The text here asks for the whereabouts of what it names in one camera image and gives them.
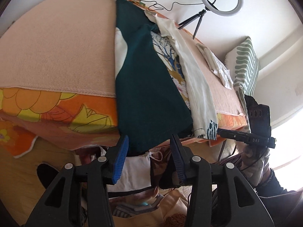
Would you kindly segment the grey gloved right hand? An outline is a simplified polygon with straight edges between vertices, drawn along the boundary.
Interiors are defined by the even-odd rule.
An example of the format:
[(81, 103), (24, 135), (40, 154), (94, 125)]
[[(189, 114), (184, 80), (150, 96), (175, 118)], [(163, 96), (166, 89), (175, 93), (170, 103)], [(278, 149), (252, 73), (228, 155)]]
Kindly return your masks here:
[(246, 145), (241, 155), (241, 172), (245, 175), (248, 182), (256, 187), (269, 169), (270, 149), (258, 145)]

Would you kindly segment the dark sleeved right forearm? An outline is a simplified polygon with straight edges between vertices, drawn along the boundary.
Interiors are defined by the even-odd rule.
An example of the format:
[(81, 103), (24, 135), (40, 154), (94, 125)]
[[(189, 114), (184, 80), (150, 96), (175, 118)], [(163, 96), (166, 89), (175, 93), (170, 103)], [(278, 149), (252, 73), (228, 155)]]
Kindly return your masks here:
[(302, 190), (284, 189), (268, 169), (256, 191), (275, 226), (302, 226)]

